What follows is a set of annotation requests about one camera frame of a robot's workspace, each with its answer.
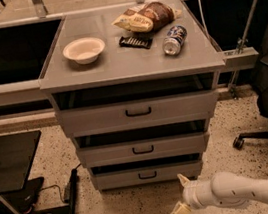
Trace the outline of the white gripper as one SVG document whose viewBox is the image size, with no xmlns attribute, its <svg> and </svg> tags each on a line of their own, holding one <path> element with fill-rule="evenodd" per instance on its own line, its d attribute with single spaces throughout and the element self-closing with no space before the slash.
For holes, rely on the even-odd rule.
<svg viewBox="0 0 268 214">
<path fill-rule="evenodd" d="M 212 193 L 211 181 L 189 181 L 189 178 L 183 174 L 178 174 L 177 177 L 181 186 L 184 187 L 182 194 L 184 202 L 178 201 L 171 214 L 190 214 L 191 209 L 203 209 L 216 205 L 215 196 Z"/>
</svg>

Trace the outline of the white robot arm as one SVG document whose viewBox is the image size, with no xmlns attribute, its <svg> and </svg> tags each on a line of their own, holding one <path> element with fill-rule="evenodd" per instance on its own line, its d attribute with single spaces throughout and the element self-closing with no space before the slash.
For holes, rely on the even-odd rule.
<svg viewBox="0 0 268 214">
<path fill-rule="evenodd" d="M 268 180 L 254 179 L 231 172 L 219 172 L 212 178 L 191 181 L 177 177 L 183 186 L 183 200 L 178 201 L 171 214 L 190 214 L 192 210 L 209 206 L 219 208 L 246 208 L 250 201 L 268 204 Z"/>
</svg>

